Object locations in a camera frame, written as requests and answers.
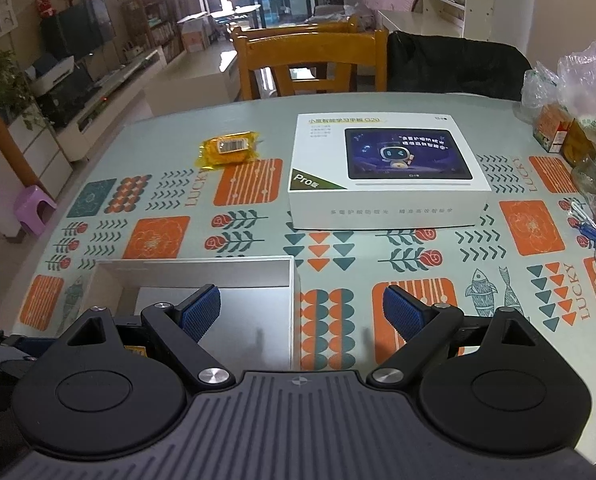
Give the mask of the white printer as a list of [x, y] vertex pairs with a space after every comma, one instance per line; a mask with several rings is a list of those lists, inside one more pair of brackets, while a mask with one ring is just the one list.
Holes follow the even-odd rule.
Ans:
[[74, 70], [74, 56], [70, 55], [57, 60], [50, 53], [43, 54], [24, 71], [30, 82], [34, 96], [43, 96], [59, 82], [72, 74]]

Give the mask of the white coffee table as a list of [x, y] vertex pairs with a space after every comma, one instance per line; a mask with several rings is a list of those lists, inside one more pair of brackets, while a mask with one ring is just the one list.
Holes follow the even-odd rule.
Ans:
[[239, 91], [237, 52], [230, 44], [179, 55], [144, 88], [155, 117], [232, 103]]

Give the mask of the wooden chair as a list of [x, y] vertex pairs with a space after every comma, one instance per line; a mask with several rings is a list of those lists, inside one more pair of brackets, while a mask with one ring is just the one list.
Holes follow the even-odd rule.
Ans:
[[342, 21], [286, 25], [271, 28], [242, 30], [239, 26], [236, 26], [231, 32], [231, 39], [235, 40], [238, 37], [243, 37], [246, 39], [260, 39], [290, 34], [306, 34], [307, 32], [344, 32], [345, 34], [348, 34], [348, 32], [356, 31], [357, 17], [352, 15], [344, 16]]
[[[293, 32], [249, 39], [234, 38], [237, 52], [240, 96], [257, 100], [260, 90], [255, 72], [267, 68], [274, 76], [279, 96], [299, 92], [348, 93], [354, 90], [358, 67], [374, 70], [377, 92], [387, 90], [387, 42], [385, 29], [374, 32]], [[334, 75], [312, 79], [295, 79], [294, 68], [334, 67]]]

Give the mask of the clear plastic snack bag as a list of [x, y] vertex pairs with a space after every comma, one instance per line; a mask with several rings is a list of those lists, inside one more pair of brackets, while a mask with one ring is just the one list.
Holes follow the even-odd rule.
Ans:
[[522, 85], [520, 109], [532, 127], [544, 105], [557, 103], [572, 117], [559, 153], [570, 166], [596, 154], [596, 40], [560, 58], [552, 72], [538, 63]]

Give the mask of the white tablet product box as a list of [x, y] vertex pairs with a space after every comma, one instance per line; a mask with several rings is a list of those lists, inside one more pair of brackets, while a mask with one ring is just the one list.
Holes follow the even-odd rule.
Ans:
[[491, 193], [450, 115], [357, 112], [297, 118], [288, 197], [298, 230], [473, 226]]

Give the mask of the black jacket on chair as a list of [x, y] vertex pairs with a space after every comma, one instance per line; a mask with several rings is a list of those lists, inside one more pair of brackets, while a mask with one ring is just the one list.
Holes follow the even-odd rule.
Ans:
[[468, 93], [518, 102], [530, 68], [525, 55], [508, 44], [400, 30], [388, 36], [390, 92]]

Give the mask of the yellow snack packet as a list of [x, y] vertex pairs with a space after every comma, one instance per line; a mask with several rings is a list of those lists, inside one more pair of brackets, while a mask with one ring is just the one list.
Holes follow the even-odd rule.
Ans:
[[259, 157], [259, 135], [253, 131], [213, 136], [200, 144], [197, 166], [204, 170], [247, 164]]

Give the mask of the black flat television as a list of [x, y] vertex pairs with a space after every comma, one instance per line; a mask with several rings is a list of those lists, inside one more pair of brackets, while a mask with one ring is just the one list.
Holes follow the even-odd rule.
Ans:
[[44, 47], [57, 60], [72, 56], [80, 61], [114, 37], [104, 0], [81, 0], [40, 22]]

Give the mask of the orange snack carton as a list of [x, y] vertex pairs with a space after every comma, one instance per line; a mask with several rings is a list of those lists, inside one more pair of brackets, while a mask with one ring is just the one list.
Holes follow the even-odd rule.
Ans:
[[544, 105], [533, 125], [534, 139], [546, 153], [557, 154], [562, 149], [572, 117], [557, 103]]

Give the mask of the rear wooden chair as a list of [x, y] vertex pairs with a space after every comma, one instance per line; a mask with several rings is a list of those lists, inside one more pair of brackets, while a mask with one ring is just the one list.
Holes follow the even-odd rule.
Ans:
[[260, 39], [290, 34], [306, 34], [307, 32], [344, 32], [345, 34], [348, 34], [348, 32], [356, 31], [357, 17], [352, 15], [344, 16], [342, 21], [286, 25], [271, 28], [242, 30], [239, 26], [236, 26], [231, 32], [231, 39], [235, 40], [238, 37], [243, 37], [246, 39]]

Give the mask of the patterned table mat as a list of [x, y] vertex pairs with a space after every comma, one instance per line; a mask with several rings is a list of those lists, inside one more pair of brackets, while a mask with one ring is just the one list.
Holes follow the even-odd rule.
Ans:
[[286, 256], [301, 280], [301, 362], [311, 370], [379, 362], [403, 340], [381, 295], [489, 316], [524, 312], [583, 373], [596, 375], [596, 265], [578, 230], [564, 163], [482, 154], [492, 194], [470, 228], [301, 231], [281, 185], [283, 163], [250, 168], [123, 170], [86, 182], [60, 222], [26, 294], [18, 326], [51, 335], [76, 317], [98, 262]]

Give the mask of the front wooden chair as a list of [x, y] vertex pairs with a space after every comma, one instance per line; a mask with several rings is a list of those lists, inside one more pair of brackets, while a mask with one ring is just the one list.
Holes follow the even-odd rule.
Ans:
[[[255, 72], [267, 68], [274, 76], [279, 96], [299, 92], [348, 93], [354, 90], [358, 67], [374, 70], [377, 92], [387, 90], [387, 42], [385, 29], [374, 32], [293, 32], [249, 39], [234, 38], [237, 52], [240, 96], [257, 100], [260, 90]], [[312, 79], [295, 79], [294, 68], [334, 67], [334, 75]]]

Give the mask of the white tv cabinet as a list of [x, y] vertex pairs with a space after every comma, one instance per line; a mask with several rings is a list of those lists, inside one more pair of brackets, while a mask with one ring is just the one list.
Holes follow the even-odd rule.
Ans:
[[69, 162], [88, 157], [100, 136], [115, 126], [145, 89], [167, 67], [161, 47], [142, 52], [130, 64], [109, 75], [83, 108], [56, 133]]

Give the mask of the purple plastic stool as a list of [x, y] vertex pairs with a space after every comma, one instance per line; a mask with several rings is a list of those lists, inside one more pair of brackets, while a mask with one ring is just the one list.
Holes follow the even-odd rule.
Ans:
[[16, 198], [13, 205], [14, 215], [25, 231], [41, 236], [46, 224], [40, 215], [42, 208], [57, 209], [57, 204], [40, 186], [34, 184], [25, 188]]

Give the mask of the green potted plant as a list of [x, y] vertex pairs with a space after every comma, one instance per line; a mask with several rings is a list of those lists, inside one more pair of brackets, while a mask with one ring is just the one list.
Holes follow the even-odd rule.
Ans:
[[0, 118], [7, 126], [21, 118], [28, 130], [46, 126], [25, 73], [11, 50], [0, 50]]

